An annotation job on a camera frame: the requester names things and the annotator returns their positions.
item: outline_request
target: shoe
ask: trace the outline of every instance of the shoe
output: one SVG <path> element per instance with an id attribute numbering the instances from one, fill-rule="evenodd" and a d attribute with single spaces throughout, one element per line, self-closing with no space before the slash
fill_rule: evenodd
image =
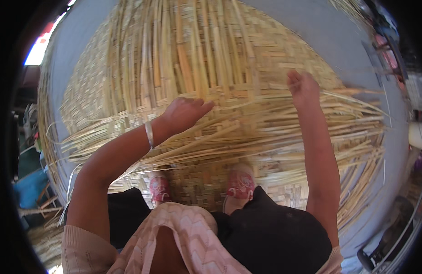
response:
<path id="1" fill-rule="evenodd" d="M 232 214 L 253 199 L 255 179 L 252 168 L 245 163 L 234 165 L 228 175 L 228 189 L 223 202 L 223 212 Z"/>
<path id="2" fill-rule="evenodd" d="M 161 171 L 150 172 L 150 194 L 153 202 L 171 202 L 170 184 Z"/>

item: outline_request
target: black skirt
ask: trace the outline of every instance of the black skirt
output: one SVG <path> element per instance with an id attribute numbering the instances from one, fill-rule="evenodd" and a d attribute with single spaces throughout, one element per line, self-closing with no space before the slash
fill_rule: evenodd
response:
<path id="1" fill-rule="evenodd" d="M 110 243 L 122 249 L 150 209 L 136 188 L 109 194 L 107 201 Z M 223 246 L 254 274 L 314 274 L 332 250 L 327 232 L 314 216 L 277 205 L 259 186 L 243 209 L 231 216 L 211 214 Z"/>

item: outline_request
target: knit sweater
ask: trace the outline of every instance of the knit sweater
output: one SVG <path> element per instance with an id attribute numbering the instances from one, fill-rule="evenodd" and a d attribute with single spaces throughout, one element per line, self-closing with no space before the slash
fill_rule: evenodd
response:
<path id="1" fill-rule="evenodd" d="M 66 225 L 62 235 L 64 273 L 149 273 L 160 226 L 169 227 L 190 273 L 250 273 L 217 238 L 213 216 L 198 206 L 164 203 L 138 227 L 124 249 L 84 229 Z M 318 274 L 340 273 L 343 257 L 333 248 Z"/>

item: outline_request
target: white bucket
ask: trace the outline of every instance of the white bucket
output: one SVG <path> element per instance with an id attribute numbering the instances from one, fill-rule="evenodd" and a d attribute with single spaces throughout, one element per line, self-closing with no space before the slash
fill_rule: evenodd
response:
<path id="1" fill-rule="evenodd" d="M 409 144 L 422 150 L 422 123 L 409 124 Z"/>

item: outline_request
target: blue cloth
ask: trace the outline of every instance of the blue cloth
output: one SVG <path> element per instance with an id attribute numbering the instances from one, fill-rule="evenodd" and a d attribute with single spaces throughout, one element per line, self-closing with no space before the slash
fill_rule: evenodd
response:
<path id="1" fill-rule="evenodd" d="M 13 185 L 16 201 L 20 208 L 38 208 L 36 200 L 48 183 L 48 176 L 42 169 L 38 169 L 19 180 Z"/>

